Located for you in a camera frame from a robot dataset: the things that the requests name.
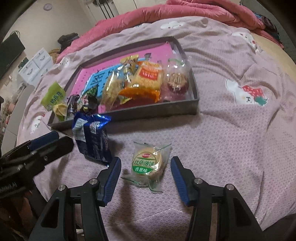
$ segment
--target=white drawer unit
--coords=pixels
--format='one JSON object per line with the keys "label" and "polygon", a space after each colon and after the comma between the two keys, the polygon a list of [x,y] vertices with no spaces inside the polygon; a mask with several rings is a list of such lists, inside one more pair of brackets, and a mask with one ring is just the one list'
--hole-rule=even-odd
{"label": "white drawer unit", "polygon": [[33,57],[33,61],[39,68],[42,68],[50,59],[51,56],[45,51],[44,48],[38,51]]}
{"label": "white drawer unit", "polygon": [[36,87],[53,65],[52,57],[42,48],[25,64],[19,75],[24,82]]}
{"label": "white drawer unit", "polygon": [[29,83],[38,72],[39,72],[38,66],[35,64],[35,62],[33,60],[30,60],[21,69],[19,74],[24,79],[24,81]]}

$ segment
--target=comforter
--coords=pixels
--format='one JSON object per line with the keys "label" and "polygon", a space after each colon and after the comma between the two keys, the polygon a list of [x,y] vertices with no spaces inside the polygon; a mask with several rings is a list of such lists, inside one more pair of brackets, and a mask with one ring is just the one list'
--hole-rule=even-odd
{"label": "comforter", "polygon": [[160,19],[184,16],[208,17],[230,26],[247,28],[283,48],[282,44],[263,30],[265,25],[245,6],[237,5],[230,0],[168,0],[166,4],[139,8],[111,19],[99,21],[81,38],[74,40],[71,46],[59,55],[57,63],[67,54],[89,46],[109,34],[119,33],[142,23],[153,23]]}

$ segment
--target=orange wrapper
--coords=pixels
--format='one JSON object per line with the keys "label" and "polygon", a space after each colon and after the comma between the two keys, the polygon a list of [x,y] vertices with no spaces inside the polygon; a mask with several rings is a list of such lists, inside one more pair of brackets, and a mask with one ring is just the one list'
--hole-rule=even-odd
{"label": "orange wrapper", "polygon": [[163,68],[160,64],[143,61],[130,84],[119,92],[129,98],[150,98],[159,101],[160,87],[163,82]]}

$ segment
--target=drawer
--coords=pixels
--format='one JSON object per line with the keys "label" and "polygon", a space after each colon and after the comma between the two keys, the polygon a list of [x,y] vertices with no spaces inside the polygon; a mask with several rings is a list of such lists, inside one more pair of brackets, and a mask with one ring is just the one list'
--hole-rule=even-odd
{"label": "drawer", "polygon": [[51,56],[43,48],[33,57],[33,61],[39,68],[42,68],[50,59]]}
{"label": "drawer", "polygon": [[30,60],[19,72],[20,76],[26,82],[30,82],[35,75],[39,72],[38,66],[34,63],[34,61]]}

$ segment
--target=green label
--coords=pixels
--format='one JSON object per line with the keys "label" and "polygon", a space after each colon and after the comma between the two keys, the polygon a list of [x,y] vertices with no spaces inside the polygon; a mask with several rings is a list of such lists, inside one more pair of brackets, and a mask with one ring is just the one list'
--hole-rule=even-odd
{"label": "green label", "polygon": [[154,170],[156,164],[155,156],[150,152],[138,154],[132,163],[133,171],[139,174],[146,174]]}

